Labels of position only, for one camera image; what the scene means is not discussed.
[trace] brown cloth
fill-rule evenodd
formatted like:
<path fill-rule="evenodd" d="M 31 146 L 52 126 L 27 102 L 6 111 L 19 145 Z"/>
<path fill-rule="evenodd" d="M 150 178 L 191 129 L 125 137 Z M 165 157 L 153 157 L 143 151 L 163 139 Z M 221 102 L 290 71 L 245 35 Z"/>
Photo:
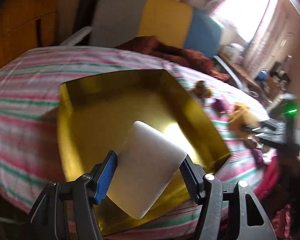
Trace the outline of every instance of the brown cloth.
<path fill-rule="evenodd" d="M 116 49 L 130 50 L 146 55 L 152 55 L 181 66 L 189 67 L 208 74 L 218 80 L 227 81 L 228 74 L 219 73 L 214 69 L 214 62 L 202 52 L 194 49 L 178 49 L 161 43 L 157 36 L 136 37 L 116 47 Z"/>

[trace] white foam block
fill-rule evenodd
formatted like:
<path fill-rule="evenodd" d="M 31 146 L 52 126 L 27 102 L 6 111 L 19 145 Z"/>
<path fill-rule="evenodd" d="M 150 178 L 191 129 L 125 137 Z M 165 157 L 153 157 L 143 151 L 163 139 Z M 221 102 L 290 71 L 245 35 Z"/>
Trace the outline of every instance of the white foam block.
<path fill-rule="evenodd" d="M 164 191 L 187 153 L 158 130 L 136 121 L 128 133 L 108 197 L 141 219 Z"/>

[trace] striped bedspread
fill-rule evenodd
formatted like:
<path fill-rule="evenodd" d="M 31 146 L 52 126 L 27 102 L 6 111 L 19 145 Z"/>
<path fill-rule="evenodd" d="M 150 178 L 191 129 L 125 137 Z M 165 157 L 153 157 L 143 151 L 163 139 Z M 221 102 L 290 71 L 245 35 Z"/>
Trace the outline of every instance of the striped bedspread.
<path fill-rule="evenodd" d="M 235 102 L 244 102 L 260 120 L 268 119 L 260 103 L 242 91 L 163 59 L 98 47 L 33 49 L 0 69 L 0 194 L 29 212 L 47 181 L 64 180 L 57 141 L 61 83 L 131 69 L 166 69 L 186 90 L 205 80 L 213 90 L 212 97 L 222 98 L 229 108 Z M 255 167 L 250 151 L 228 130 L 227 116 L 214 113 L 212 100 L 206 101 L 204 110 L 231 152 L 217 177 L 229 182 L 245 179 L 255 188 L 263 171 Z M 200 208 L 187 201 L 146 225 L 108 238 L 163 239 L 190 233 Z"/>

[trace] window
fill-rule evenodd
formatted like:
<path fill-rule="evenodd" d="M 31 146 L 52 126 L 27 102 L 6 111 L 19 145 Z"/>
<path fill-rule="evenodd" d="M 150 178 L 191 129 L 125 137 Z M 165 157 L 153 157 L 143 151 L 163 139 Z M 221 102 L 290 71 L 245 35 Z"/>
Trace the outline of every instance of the window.
<path fill-rule="evenodd" d="M 261 22 L 269 0 L 225 0 L 215 13 L 237 28 L 239 35 L 249 42 Z"/>

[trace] gray cushion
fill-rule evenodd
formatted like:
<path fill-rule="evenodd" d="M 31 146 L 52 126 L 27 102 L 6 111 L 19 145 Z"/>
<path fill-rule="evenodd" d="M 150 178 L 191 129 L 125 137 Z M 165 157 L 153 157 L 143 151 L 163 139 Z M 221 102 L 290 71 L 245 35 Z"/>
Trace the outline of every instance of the gray cushion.
<path fill-rule="evenodd" d="M 89 45 L 114 48 L 138 34 L 146 0 L 99 0 Z"/>

